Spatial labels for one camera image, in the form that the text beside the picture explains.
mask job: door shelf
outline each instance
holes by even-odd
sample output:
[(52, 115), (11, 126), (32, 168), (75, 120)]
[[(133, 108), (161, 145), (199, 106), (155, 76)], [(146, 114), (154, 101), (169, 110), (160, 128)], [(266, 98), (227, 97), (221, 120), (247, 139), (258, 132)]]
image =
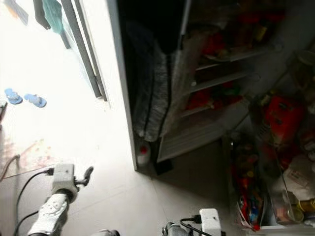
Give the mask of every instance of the door shelf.
[(238, 102), (220, 110), (207, 109), (179, 119), (177, 127), (163, 137), (157, 161), (181, 155), (220, 139), (247, 112), (247, 106)]
[[(284, 191), (287, 191), (285, 182), (282, 178), (282, 176), (279, 176), (278, 174), (281, 175), (281, 170), (276, 164), (276, 162), (270, 163), (271, 166), (273, 166), (274, 169), (276, 169), (278, 172), (274, 173), (275, 175), (273, 177), (266, 177), (265, 172), (262, 170), (261, 166), (259, 167), (259, 172), (261, 173), (264, 182), (267, 185), (268, 191), (268, 197), (265, 198), (265, 209), (263, 212), (263, 216), (261, 219), (261, 227), (260, 230), (257, 232), (253, 232), (250, 228), (246, 228), (242, 226), (241, 224), (241, 218), (239, 215), (239, 210), (237, 208), (237, 199), (238, 199), (238, 194), (236, 192), (236, 189), (234, 188), (233, 185), (233, 179), (232, 179), (232, 173), (231, 173), (231, 150), (232, 150), (232, 142), (233, 140), (228, 134), (224, 134), (222, 137), (222, 149), (223, 149), (223, 156), (224, 156), (224, 162), (226, 164), (226, 169), (227, 169), (227, 180), (228, 180), (228, 196), (230, 200), (230, 213), (231, 213), (231, 219), (232, 222), (238, 226), (240, 226), (243, 230), (247, 231), (249, 234), (267, 234), (267, 233), (274, 233), (274, 230), (279, 230), (279, 233), (292, 233), (293, 231), (300, 231), (300, 232), (314, 232), (313, 227), (304, 225), (304, 224), (287, 224), (287, 225), (282, 225), (279, 224), (278, 219), (275, 217), (275, 208), (277, 207), (278, 209), (281, 208), (286, 208), (290, 209), (291, 205), (289, 203), (287, 194), (284, 194)], [(258, 150), (261, 150), (261, 146), (258, 144), (257, 145)], [(262, 165), (261, 159), (264, 158), (270, 158), (263, 156), (262, 151), (260, 152), (260, 159), (259, 159), (259, 165)]]
[(236, 72), (233, 74), (229, 74), (226, 76), (222, 76), (222, 77), (210, 80), (210, 81), (202, 82), (200, 84), (197, 84), (196, 86), (191, 87), (189, 93), (200, 91), (200, 90), (207, 89), (207, 88), (211, 88), (213, 86), (221, 85), (221, 84), (224, 84), (226, 82), (233, 81), (233, 80), (241, 79), (241, 78), (244, 78), (246, 76), (250, 76), (252, 74), (253, 74), (253, 71), (250, 69), (247, 69), (247, 70), (242, 70), (242, 71), (239, 71), (239, 72)]
[[(293, 211), (297, 211), (294, 205), (298, 200), (307, 200), (315, 197), (314, 173), (312, 172), (312, 165), (302, 163), (306, 157), (294, 157), (288, 169), (282, 171), (280, 161), (275, 148), (266, 140), (271, 133), (262, 124), (263, 112), (261, 108), (253, 102), (250, 106), (250, 117), (252, 123), (252, 130), (255, 135), (256, 147), (259, 151), (259, 172), (267, 186), (270, 197), (271, 207), (275, 222), (287, 227), (295, 229), (310, 230), (312, 227), (303, 224), (303, 220), (292, 220)], [(299, 163), (299, 169), (296, 169), (296, 163)], [(296, 189), (294, 180), (290, 180), (290, 173), (300, 173), (301, 176), (306, 176), (310, 183), (306, 187), (299, 187)]]
[(198, 67), (197, 67), (196, 71), (208, 69), (208, 68), (215, 67), (215, 66), (222, 65), (222, 64), (223, 63), (218, 63), (218, 62), (215, 62), (213, 60), (210, 60), (206, 56), (201, 56), (199, 59), (199, 63), (198, 63)]
[(205, 111), (207, 109), (210, 109), (209, 106), (204, 106), (204, 107), (198, 107), (198, 108), (195, 108), (195, 109), (192, 109), (192, 110), (186, 110), (186, 111), (183, 111), (181, 113), (181, 118), (182, 117), (187, 117), (187, 116), (190, 116), (192, 114), (195, 114), (195, 113), (198, 113), (198, 112), (202, 112), (202, 111)]
[(205, 57), (212, 61), (220, 62), (220, 63), (232, 62), (232, 61), (243, 60), (243, 59), (247, 59), (247, 58), (251, 58), (251, 57), (255, 57), (255, 56), (259, 56), (259, 55), (263, 55), (267, 53), (280, 52), (282, 48), (283, 46), (281, 44), (275, 44), (275, 45), (267, 45), (263, 47), (258, 47), (256, 49), (248, 50), (241, 53), (231, 54), (229, 56), (222, 57), (222, 58), (218, 58), (211, 55), (205, 55)]

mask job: can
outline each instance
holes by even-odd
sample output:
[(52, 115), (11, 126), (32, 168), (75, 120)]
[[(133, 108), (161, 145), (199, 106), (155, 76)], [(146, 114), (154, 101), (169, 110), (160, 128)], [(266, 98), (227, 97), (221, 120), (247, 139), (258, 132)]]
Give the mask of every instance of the can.
[(299, 201), (297, 207), (303, 212), (315, 212), (315, 198)]
[(292, 209), (292, 212), (290, 212), (290, 210), (287, 211), (288, 217), (297, 223), (302, 222), (304, 219), (304, 214), (301, 211), (301, 209), (297, 208), (296, 206), (292, 206), (291, 209)]

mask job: floor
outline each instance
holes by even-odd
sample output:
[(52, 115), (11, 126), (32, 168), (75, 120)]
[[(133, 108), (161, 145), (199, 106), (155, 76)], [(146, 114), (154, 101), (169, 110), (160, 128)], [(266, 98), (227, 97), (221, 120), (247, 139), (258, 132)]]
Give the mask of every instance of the floor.
[[(169, 221), (197, 214), (200, 208), (216, 208), (228, 236), (241, 235), (230, 224), (229, 206), (221, 146), (214, 143), (174, 159), (175, 169), (160, 176), (135, 172), (130, 158), (119, 151), (107, 151), (95, 158), (90, 184), (82, 188), (70, 206), (63, 235), (88, 236), (100, 229), (116, 229), (122, 236), (161, 235)], [(82, 176), (89, 163), (75, 160), (76, 174)], [(14, 222), (12, 185), (21, 185), (33, 173), (11, 177), (1, 185), (2, 235), (11, 235)], [(51, 177), (34, 179), (21, 201), (20, 217), (33, 212), (50, 192)], [(23, 224), (26, 232), (35, 217)]]

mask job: red food package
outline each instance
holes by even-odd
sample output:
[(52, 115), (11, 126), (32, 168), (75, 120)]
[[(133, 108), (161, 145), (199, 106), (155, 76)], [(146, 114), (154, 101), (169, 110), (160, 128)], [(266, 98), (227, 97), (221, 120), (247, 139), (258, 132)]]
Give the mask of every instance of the red food package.
[(201, 91), (198, 92), (194, 92), (193, 94), (191, 94), (188, 104), (186, 106), (186, 110), (191, 110), (191, 109), (195, 109), (198, 107), (203, 107), (206, 106), (208, 104), (208, 102), (210, 101), (210, 89), (203, 89)]
[(202, 50), (202, 54), (215, 55), (218, 51), (224, 48), (225, 43), (223, 41), (223, 36), (218, 32), (208, 37), (207, 43)]
[(292, 143), (286, 150), (278, 152), (278, 159), (282, 171), (285, 171), (292, 162), (292, 159), (300, 154), (303, 153), (296, 143)]
[(289, 98), (273, 96), (265, 113), (265, 122), (270, 125), (274, 146), (289, 145), (304, 118), (302, 104)]

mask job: hanging cloth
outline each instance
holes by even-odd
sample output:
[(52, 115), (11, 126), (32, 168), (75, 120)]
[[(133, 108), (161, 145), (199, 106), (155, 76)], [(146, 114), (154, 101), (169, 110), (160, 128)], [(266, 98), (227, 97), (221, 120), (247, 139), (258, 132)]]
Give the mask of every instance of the hanging cloth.
[(61, 34), (63, 31), (62, 6), (56, 0), (43, 0), (45, 18), (53, 32)]

